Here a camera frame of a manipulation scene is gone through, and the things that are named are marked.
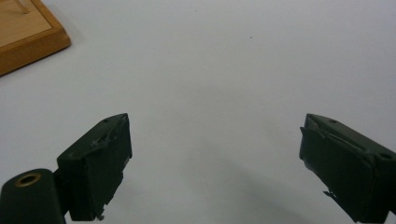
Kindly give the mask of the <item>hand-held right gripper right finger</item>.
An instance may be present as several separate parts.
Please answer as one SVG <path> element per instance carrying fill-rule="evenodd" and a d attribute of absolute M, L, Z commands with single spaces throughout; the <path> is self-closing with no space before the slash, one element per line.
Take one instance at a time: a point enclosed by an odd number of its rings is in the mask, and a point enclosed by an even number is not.
<path fill-rule="evenodd" d="M 396 215 L 396 153 L 345 124 L 308 114 L 299 157 L 355 222 Z"/>

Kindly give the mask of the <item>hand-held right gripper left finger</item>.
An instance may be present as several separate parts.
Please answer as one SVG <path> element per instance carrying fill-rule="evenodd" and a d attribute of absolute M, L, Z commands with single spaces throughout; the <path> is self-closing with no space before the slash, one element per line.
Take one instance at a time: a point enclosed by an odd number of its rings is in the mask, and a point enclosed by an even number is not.
<path fill-rule="evenodd" d="M 92 221 L 103 214 L 132 156 L 129 117 L 122 113 L 98 122 L 57 158 L 73 220 Z"/>

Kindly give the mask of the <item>wooden board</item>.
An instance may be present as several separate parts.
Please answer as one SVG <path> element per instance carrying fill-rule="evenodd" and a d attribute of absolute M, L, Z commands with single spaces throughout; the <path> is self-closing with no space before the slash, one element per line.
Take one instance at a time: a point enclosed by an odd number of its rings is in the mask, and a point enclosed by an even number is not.
<path fill-rule="evenodd" d="M 42 0 L 0 0 L 0 77 L 71 44 Z"/>

